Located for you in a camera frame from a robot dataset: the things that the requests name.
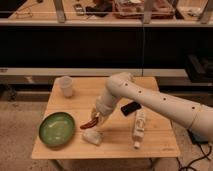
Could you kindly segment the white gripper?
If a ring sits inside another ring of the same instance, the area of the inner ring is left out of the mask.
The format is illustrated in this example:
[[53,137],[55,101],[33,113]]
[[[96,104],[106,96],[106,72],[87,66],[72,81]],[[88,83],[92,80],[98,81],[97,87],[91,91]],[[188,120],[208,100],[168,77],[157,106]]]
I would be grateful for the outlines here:
[[99,96],[91,111],[92,125],[102,125],[113,113],[115,107],[116,104],[112,100]]

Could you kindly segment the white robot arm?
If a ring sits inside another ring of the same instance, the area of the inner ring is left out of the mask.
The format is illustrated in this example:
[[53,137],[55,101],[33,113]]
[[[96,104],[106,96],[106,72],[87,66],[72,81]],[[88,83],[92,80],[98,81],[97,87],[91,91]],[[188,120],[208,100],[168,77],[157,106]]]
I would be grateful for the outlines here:
[[212,107],[143,88],[133,82],[130,73],[123,72],[107,78],[95,109],[101,116],[109,116],[122,98],[133,100],[213,142]]

